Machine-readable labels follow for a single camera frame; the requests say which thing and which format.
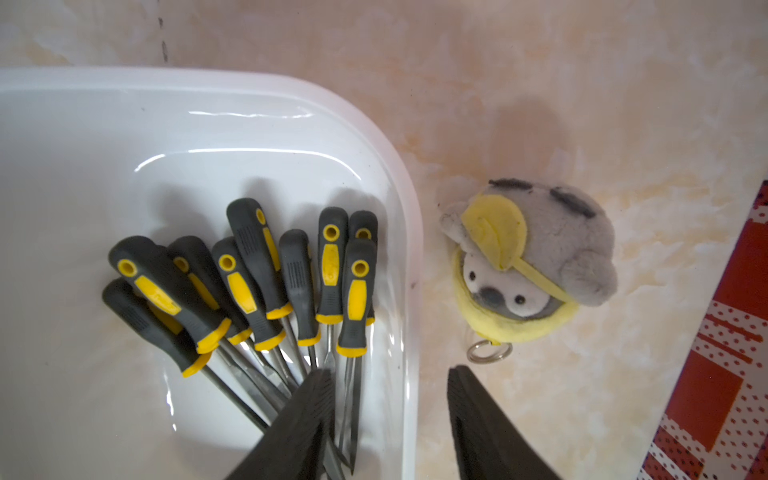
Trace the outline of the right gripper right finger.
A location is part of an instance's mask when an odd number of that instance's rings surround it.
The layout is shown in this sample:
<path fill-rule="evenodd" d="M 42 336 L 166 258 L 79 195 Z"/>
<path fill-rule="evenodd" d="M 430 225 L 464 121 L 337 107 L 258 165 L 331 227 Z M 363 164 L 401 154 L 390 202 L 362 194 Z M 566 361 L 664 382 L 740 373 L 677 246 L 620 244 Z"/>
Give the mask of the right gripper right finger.
<path fill-rule="evenodd" d="M 472 370 L 449 370 L 447 401 L 459 476 L 462 479 L 556 479 Z"/>

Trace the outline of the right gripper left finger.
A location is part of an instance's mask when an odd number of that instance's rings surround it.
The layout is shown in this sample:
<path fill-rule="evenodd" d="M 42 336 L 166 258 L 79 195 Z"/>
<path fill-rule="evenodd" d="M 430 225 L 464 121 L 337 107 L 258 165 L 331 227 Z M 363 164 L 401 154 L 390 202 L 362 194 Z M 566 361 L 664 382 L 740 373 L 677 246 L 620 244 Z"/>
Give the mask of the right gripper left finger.
<path fill-rule="evenodd" d="M 228 478 L 334 479 L 336 457 L 329 435 L 334 408 L 331 373 L 311 372 Z"/>

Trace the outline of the white plastic storage box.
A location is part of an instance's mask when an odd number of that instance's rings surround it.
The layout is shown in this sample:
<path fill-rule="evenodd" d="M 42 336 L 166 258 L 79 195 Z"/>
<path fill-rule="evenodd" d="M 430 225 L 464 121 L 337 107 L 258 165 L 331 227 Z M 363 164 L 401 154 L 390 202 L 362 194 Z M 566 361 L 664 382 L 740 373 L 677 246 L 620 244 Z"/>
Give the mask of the white plastic storage box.
<path fill-rule="evenodd" d="M 275 235 L 315 237 L 330 205 L 376 214 L 354 477 L 415 477 L 423 226 L 381 130 L 285 76 L 56 67 L 1 73 L 3 478 L 222 479 L 253 448 L 235 406 L 101 299 L 119 240 L 213 244 L 240 197 Z"/>

